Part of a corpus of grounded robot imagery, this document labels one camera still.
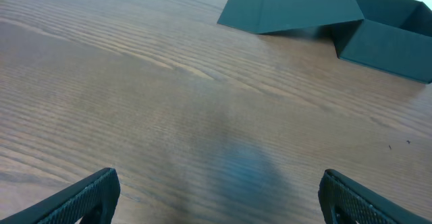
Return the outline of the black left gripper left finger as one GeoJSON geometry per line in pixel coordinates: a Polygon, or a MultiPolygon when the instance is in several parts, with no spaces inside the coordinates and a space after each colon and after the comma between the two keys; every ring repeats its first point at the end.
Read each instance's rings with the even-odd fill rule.
{"type": "Polygon", "coordinates": [[[114,168],[106,167],[1,220],[1,224],[110,224],[120,195],[114,168]]]}

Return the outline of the dark green box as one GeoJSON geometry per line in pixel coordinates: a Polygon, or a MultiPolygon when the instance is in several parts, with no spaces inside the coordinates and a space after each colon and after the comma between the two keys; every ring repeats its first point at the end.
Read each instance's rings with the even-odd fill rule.
{"type": "Polygon", "coordinates": [[[431,9],[417,0],[227,0],[218,24],[253,34],[326,26],[338,58],[431,83],[431,9]]]}

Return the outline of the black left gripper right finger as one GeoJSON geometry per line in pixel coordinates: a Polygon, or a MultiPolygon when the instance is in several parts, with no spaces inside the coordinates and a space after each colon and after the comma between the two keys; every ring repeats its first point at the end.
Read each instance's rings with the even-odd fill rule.
{"type": "Polygon", "coordinates": [[[326,224],[431,224],[334,169],[325,170],[318,197],[326,224]]]}

